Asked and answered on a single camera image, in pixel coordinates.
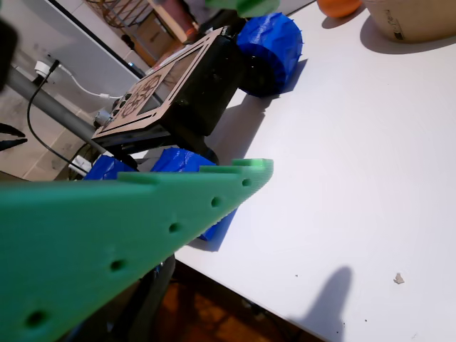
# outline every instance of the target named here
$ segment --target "white cable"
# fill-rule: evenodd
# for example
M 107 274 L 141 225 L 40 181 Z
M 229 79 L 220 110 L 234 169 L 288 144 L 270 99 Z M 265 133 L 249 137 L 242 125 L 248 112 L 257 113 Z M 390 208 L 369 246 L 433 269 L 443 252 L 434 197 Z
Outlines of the white cable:
M 73 74 L 67 69 L 65 68 L 64 66 L 62 66 L 61 64 L 58 65 L 58 67 L 60 69 L 62 69 L 63 71 L 65 71 L 74 81 L 74 83 L 76 83 L 76 85 L 83 91 L 85 91 L 87 94 L 91 94 L 93 96 L 97 96 L 99 98 L 112 98 L 112 99 L 118 99 L 118 98 L 122 98 L 123 96 L 111 96 L 109 94 L 104 94 L 104 93 L 100 93 L 100 94 L 97 94 L 97 93 L 92 93 L 91 91 L 88 91 L 87 89 L 85 89 L 81 84 L 79 84 L 79 82 L 74 78 Z

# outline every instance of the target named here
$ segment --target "wire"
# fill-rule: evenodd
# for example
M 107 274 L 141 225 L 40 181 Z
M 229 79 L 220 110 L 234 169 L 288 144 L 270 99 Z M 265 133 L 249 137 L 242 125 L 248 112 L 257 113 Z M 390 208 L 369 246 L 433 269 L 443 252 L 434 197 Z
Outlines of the wire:
M 46 149 L 48 149 L 49 151 L 51 151 L 54 155 L 56 155 L 57 157 L 65 160 L 68 164 L 71 164 L 72 166 L 76 167 L 77 169 L 79 169 L 80 171 L 84 172 L 84 173 L 87 173 L 87 171 L 85 171 L 82 167 L 79 167 L 77 166 L 76 164 L 72 163 L 70 160 L 66 159 L 64 156 L 62 156 L 60 153 L 56 152 L 55 150 L 53 150 L 52 148 L 50 148 L 49 146 L 47 146 L 47 144 L 42 141 L 42 139 L 40 139 L 39 136 L 36 135 L 35 131 L 33 130 L 33 128 L 31 127 L 31 122 L 30 122 L 30 109 L 31 109 L 31 105 L 32 105 L 32 102 L 34 100 L 34 98 L 36 97 L 36 95 L 38 94 L 38 92 L 40 91 L 41 87 L 43 87 L 44 83 L 48 80 L 49 76 L 52 74 L 52 72 L 57 68 L 57 64 L 58 61 L 54 62 L 54 64 L 51 66 L 51 68 L 49 69 L 49 72 L 48 74 L 46 75 L 46 77 L 43 79 L 43 81 L 41 82 L 41 84 L 38 86 L 38 88 L 35 90 L 35 93 L 33 93 L 33 95 L 31 96 L 30 98 L 30 101 L 28 102 L 28 106 L 27 106 L 27 125 L 28 125 L 28 128 L 31 132 L 31 134 L 35 137 L 35 139 L 38 140 L 39 143 L 41 143 Z
M 97 96 L 99 98 L 113 98 L 113 99 L 118 99 L 118 98 L 122 98 L 123 96 L 111 96 L 109 94 L 103 94 L 103 93 L 100 93 L 100 94 L 97 94 L 97 93 L 92 93 L 91 91 L 85 89 L 81 84 L 79 84 L 79 82 L 75 79 L 75 77 L 73 76 L 73 74 L 71 73 L 71 71 L 69 71 L 67 68 L 65 68 L 64 66 L 62 66 L 61 64 L 58 65 L 58 67 L 60 69 L 62 69 L 63 71 L 65 71 L 70 77 L 71 79 L 74 81 L 74 83 L 76 83 L 76 85 L 84 92 L 86 92 L 87 94 L 90 94 L 90 95 L 93 95 L 93 96 Z

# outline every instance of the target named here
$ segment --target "black cable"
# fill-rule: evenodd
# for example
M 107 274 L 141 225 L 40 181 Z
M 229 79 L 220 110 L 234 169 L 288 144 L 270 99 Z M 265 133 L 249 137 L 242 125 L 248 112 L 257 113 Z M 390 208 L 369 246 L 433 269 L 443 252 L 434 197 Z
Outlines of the black cable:
M 27 125 L 28 125 L 28 128 L 31 132 L 31 134 L 35 137 L 35 139 L 38 140 L 39 143 L 41 143 L 45 148 L 47 148 L 49 151 L 51 151 L 54 155 L 56 155 L 57 157 L 65 160 L 68 164 L 71 164 L 72 166 L 76 167 L 77 169 L 79 169 L 80 171 L 84 172 L 84 173 L 87 173 L 87 171 L 85 171 L 82 167 L 79 167 L 77 166 L 76 164 L 72 163 L 70 160 L 66 159 L 64 156 L 62 156 L 60 153 L 56 152 L 55 150 L 53 150 L 52 148 L 50 148 L 49 146 L 47 146 L 47 144 L 42 141 L 42 139 L 39 138 L 39 136 L 36 135 L 35 131 L 33 130 L 33 128 L 31 127 L 31 122 L 30 122 L 30 109 L 31 109 L 31 105 L 32 105 L 32 102 L 34 100 L 34 98 L 36 97 L 36 95 L 38 94 L 38 92 L 40 91 L 41 87 L 43 87 L 44 83 L 46 83 L 46 81 L 48 80 L 49 76 L 52 74 L 52 72 L 58 67 L 58 64 L 59 62 L 58 61 L 55 61 L 51 68 L 49 69 L 49 72 L 48 74 L 46 75 L 46 77 L 43 79 L 43 81 L 40 83 L 40 85 L 38 86 L 38 88 L 35 90 L 35 93 L 33 93 L 33 95 L 31 96 L 30 98 L 30 101 L 28 102 L 28 106 L 27 106 Z

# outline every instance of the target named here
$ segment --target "small debris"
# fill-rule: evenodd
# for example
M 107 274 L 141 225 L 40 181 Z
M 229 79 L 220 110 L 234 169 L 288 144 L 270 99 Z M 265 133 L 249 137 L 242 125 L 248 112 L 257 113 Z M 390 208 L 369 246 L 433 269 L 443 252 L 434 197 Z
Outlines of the small debris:
M 400 285 L 402 283 L 405 283 L 404 279 L 400 276 L 400 273 L 396 274 L 396 278 L 393 279 L 393 281 L 397 284 Z

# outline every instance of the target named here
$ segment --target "white plug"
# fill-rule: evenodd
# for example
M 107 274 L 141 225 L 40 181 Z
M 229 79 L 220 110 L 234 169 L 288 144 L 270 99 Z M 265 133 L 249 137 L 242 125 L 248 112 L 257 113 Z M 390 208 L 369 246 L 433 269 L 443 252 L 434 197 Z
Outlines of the white plug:
M 42 61 L 37 61 L 35 65 L 35 72 L 40 76 L 46 77 L 51 69 L 46 63 Z

